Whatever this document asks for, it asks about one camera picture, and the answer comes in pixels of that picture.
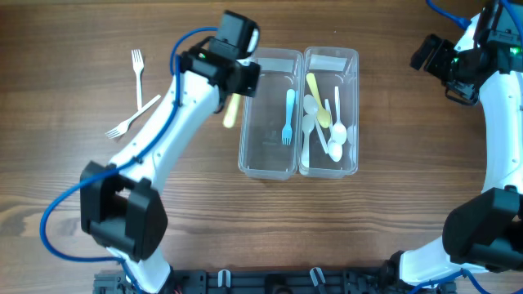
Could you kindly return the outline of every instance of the plastic spoon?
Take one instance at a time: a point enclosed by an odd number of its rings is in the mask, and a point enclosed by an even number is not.
[[[327,112],[330,113],[330,104],[329,100],[325,99],[325,108],[327,109]],[[342,159],[343,155],[343,147],[341,144],[337,143],[333,139],[333,122],[331,121],[329,124],[329,130],[330,130],[330,139],[327,143],[327,146],[329,148],[329,156],[334,162],[339,162],[340,159]]]
[[[318,137],[320,138],[321,147],[324,148],[325,154],[328,154],[329,149],[327,148],[327,142],[325,142],[324,133],[321,131],[320,124],[318,123],[318,118],[316,117],[319,107],[313,96],[307,94],[307,95],[305,95],[305,97],[303,97],[303,108],[305,109],[305,112],[307,112],[308,114],[311,114],[312,116],[315,117],[314,120],[315,120],[316,130],[318,132]]]
[[[309,136],[314,129],[315,118],[314,115],[308,114],[303,117],[303,150],[302,150],[302,164],[304,167],[309,167]]]
[[[319,106],[318,113],[316,115],[316,117],[318,118],[318,122],[320,123],[321,127],[327,128],[329,127],[331,119],[327,110],[325,110],[323,106],[321,106],[320,93],[318,92],[318,84],[316,83],[316,77],[313,73],[308,73],[306,75],[306,80],[309,84],[309,88],[311,89],[311,93],[314,96],[314,99],[316,99],[316,103]]]
[[[337,87],[334,88],[334,102],[336,103],[336,123],[331,136],[337,143],[343,144],[346,141],[346,128],[340,120],[340,91]]]

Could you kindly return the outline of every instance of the table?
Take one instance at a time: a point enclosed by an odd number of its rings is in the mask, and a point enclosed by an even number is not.
[[[260,25],[262,47],[360,53],[360,170],[343,180],[249,179],[237,163],[241,114],[230,130],[221,126],[223,114],[212,116],[163,193],[169,225],[162,248],[175,269],[379,265],[437,238],[448,213],[481,191],[481,107],[446,100],[438,80],[409,67],[429,33],[460,37],[424,1],[19,3],[0,6],[1,293],[90,293],[94,273],[115,269],[51,256],[38,237],[42,212],[89,160],[107,163],[150,115],[118,143],[103,136],[135,111],[130,50],[145,57],[144,100],[164,95],[173,43],[217,25],[225,9]],[[474,1],[439,4],[467,17],[481,8]],[[47,231],[66,252],[106,254],[79,226],[77,194],[51,216]],[[506,293],[520,288],[522,277],[479,280]],[[468,281],[459,287],[475,292]]]

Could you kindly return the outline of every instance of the white fork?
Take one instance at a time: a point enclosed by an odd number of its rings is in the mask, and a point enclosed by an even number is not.
[[[132,67],[136,73],[136,102],[138,110],[141,109],[141,72],[144,70],[144,60],[141,58],[140,49],[131,50]]]
[[[116,137],[119,137],[119,136],[125,134],[127,131],[129,131],[129,127],[131,126],[132,121],[134,121],[137,117],[139,117],[141,114],[143,114],[147,109],[149,109],[161,97],[162,96],[157,95],[155,98],[151,99],[151,101],[147,102],[147,104],[144,105],[144,107],[142,107],[140,110],[138,110],[138,112],[133,114],[129,119],[126,119],[123,122],[121,122],[114,129],[106,132],[105,135],[109,139],[114,139]]]

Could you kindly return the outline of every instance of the wooden surface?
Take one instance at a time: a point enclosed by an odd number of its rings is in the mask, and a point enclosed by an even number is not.
[[[175,269],[378,265],[437,238],[447,214],[481,191],[481,107],[449,102],[438,80],[409,67],[429,33],[460,37],[424,1],[83,2],[90,4],[0,7],[0,293],[90,293],[93,274],[115,268],[51,256],[38,236],[42,212],[89,160],[106,163],[149,115],[119,143],[103,136],[135,111],[130,50],[145,56],[144,100],[163,95],[173,43],[217,25],[224,9],[257,21],[263,47],[360,53],[360,170],[343,180],[249,179],[238,169],[241,115],[230,130],[223,114],[212,116],[163,193],[162,248]],[[440,4],[468,17],[481,8]],[[106,254],[80,229],[77,194],[47,231],[66,252]],[[522,280],[480,277],[501,293]],[[474,292],[468,281],[459,286]]]

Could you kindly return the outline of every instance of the wood grain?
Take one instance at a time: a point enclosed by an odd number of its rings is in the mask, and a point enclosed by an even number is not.
[[[238,169],[241,115],[230,130],[221,126],[223,114],[212,116],[163,193],[169,225],[162,248],[175,269],[378,265],[437,238],[448,213],[481,191],[481,107],[447,101],[436,79],[409,67],[429,33],[460,36],[424,1],[33,5],[65,2],[0,6],[0,293],[90,293],[93,274],[115,268],[51,256],[38,237],[42,212],[89,160],[106,163],[147,119],[117,144],[103,137],[135,110],[130,50],[145,55],[144,99],[163,95],[172,44],[216,25],[225,9],[256,20],[263,47],[360,53],[360,170],[343,180],[249,179]],[[477,1],[442,6],[468,17],[481,8]],[[59,207],[47,231],[66,252],[106,254],[79,227],[78,195]],[[480,281],[507,293],[521,278]],[[459,286],[474,292],[468,281]]]

